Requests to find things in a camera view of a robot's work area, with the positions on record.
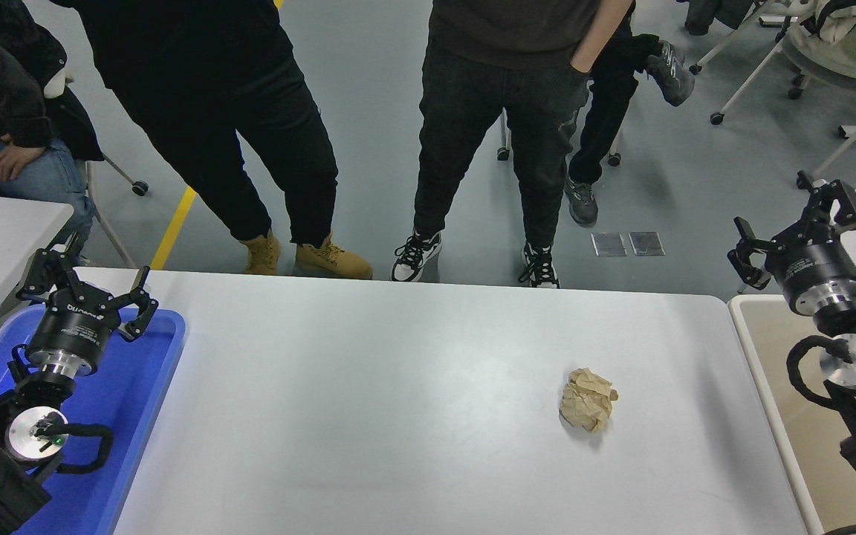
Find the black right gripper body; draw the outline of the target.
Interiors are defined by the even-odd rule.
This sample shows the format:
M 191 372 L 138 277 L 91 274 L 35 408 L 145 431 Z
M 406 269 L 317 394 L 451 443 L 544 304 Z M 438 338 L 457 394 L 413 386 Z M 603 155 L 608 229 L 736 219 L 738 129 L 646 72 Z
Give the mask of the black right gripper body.
M 836 235 L 781 233 L 765 254 L 765 269 L 782 289 L 789 309 L 801 316 L 856 301 L 856 265 Z

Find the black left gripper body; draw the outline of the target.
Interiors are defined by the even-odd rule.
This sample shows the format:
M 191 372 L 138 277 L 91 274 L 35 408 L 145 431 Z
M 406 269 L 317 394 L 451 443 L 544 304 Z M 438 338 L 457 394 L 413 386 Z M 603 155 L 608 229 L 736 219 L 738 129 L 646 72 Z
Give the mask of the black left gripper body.
M 112 331 L 121 325 L 119 312 L 110 308 L 112 295 L 101 288 L 85 288 L 80 300 L 72 288 L 52 292 L 44 316 L 27 344 L 30 363 L 43 363 L 45 355 L 61 350 L 99 363 Z

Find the person's hand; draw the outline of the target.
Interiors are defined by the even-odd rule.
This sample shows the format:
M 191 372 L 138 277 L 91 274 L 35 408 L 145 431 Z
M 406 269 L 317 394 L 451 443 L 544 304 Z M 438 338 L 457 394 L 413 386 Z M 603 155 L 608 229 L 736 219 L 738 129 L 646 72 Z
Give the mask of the person's hand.
M 7 143 L 0 150 L 0 181 L 17 180 L 24 169 L 45 154 L 46 148 L 24 148 Z

